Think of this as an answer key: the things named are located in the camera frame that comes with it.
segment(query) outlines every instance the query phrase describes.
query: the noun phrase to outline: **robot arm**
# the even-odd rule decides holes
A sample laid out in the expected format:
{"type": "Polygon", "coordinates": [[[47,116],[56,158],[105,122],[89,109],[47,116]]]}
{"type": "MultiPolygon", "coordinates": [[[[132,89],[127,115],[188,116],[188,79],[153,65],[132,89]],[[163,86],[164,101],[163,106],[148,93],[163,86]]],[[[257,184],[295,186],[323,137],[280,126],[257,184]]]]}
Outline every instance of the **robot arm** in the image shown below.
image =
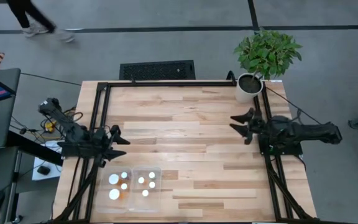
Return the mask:
{"type": "Polygon", "coordinates": [[[56,120],[66,134],[65,142],[59,142],[62,147],[62,156],[78,156],[81,158],[97,157],[102,155],[103,159],[111,160],[123,156],[126,152],[113,150],[111,144],[130,144],[121,137],[121,130],[114,125],[109,138],[104,127],[99,127],[96,132],[88,131],[85,126],[75,123],[70,117],[62,112],[59,101],[55,98],[48,98],[39,105],[39,112],[56,120]]]}
{"type": "Polygon", "coordinates": [[[246,137],[246,144],[252,141],[254,133],[268,137],[269,143],[275,147],[286,147],[307,140],[339,144],[342,140],[338,127],[332,123],[303,125],[284,116],[274,116],[266,123],[261,115],[255,114],[253,108],[244,115],[231,118],[240,123],[248,122],[247,126],[230,124],[238,133],[246,137]]]}

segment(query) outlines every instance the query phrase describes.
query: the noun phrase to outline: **clear plastic tray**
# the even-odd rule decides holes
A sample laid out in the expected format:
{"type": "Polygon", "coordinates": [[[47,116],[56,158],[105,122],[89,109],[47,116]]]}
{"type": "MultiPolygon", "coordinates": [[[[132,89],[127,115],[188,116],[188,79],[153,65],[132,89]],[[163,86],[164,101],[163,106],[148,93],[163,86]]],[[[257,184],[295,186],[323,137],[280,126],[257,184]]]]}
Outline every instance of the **clear plastic tray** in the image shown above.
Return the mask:
{"type": "Polygon", "coordinates": [[[96,194],[96,211],[100,213],[125,213],[128,210],[128,202],[131,196],[132,171],[130,167],[105,167],[102,169],[102,178],[99,183],[99,190],[96,194]],[[127,178],[123,179],[121,174],[127,173],[127,178]],[[117,184],[110,184],[109,178],[112,174],[117,174],[119,180],[117,184]],[[121,185],[127,184],[127,189],[122,190],[121,185]],[[110,191],[119,190],[119,198],[110,199],[110,191]]]}
{"type": "Polygon", "coordinates": [[[162,171],[159,167],[138,166],[133,168],[130,212],[158,212],[160,210],[161,175],[162,171]],[[153,179],[149,177],[151,172],[155,174],[153,179]],[[143,184],[138,182],[140,177],[144,178],[143,184]],[[151,182],[155,183],[154,188],[150,188],[151,182]],[[146,197],[142,194],[144,190],[149,193],[146,197]]]}

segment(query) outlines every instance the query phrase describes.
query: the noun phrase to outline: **sneaker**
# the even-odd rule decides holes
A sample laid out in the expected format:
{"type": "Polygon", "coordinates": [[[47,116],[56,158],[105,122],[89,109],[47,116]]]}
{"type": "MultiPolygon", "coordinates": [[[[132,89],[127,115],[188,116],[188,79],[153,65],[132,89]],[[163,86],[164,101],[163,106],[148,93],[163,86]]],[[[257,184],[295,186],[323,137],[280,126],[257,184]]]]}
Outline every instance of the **sneaker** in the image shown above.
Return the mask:
{"type": "Polygon", "coordinates": [[[57,29],[54,34],[57,36],[57,38],[63,42],[69,43],[74,40],[74,34],[72,32],[69,32],[67,30],[61,30],[57,29]]]}
{"type": "Polygon", "coordinates": [[[29,38],[29,37],[33,37],[37,34],[45,34],[49,30],[43,26],[38,25],[38,24],[31,23],[30,27],[22,28],[22,31],[23,31],[23,34],[25,35],[25,37],[29,38]]]}

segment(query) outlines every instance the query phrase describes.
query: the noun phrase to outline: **gray floor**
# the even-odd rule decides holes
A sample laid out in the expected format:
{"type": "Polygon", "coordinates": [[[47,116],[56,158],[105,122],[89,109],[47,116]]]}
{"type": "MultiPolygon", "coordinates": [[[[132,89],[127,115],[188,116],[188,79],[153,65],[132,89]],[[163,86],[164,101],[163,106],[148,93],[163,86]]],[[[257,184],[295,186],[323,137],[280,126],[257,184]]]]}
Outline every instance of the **gray floor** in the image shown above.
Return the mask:
{"type": "MultiPolygon", "coordinates": [[[[246,0],[35,0],[64,28],[250,26],[246,0]]],[[[255,0],[260,26],[358,25],[358,1],[255,0]]],[[[19,29],[5,4],[0,4],[0,29],[19,29]]],[[[324,220],[358,223],[358,131],[347,120],[358,111],[358,30],[288,31],[303,45],[302,62],[284,76],[287,96],[321,122],[340,127],[338,146],[303,144],[307,174],[317,214],[324,220]]],[[[199,79],[224,78],[242,71],[233,48],[251,31],[143,32],[77,34],[72,44],[52,36],[25,39],[0,34],[1,68],[81,82],[114,80],[119,64],[162,60],[194,60],[199,79]]],[[[77,86],[21,77],[14,115],[28,126],[42,119],[37,105],[46,97],[59,98],[69,108],[76,104],[77,86]]],[[[32,158],[25,159],[25,167],[32,158]]],[[[47,219],[57,180],[25,183],[39,190],[23,196],[19,211],[24,223],[47,219]]]]}

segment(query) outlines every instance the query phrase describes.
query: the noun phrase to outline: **soil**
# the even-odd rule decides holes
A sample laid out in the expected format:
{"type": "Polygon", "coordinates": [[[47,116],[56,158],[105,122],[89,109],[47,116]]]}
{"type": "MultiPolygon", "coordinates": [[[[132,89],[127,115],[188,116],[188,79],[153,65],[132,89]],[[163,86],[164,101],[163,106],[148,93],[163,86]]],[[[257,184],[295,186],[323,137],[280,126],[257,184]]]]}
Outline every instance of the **soil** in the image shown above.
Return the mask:
{"type": "Polygon", "coordinates": [[[252,76],[243,76],[239,79],[239,86],[247,93],[257,93],[261,89],[260,82],[257,77],[252,79],[252,76]]]}

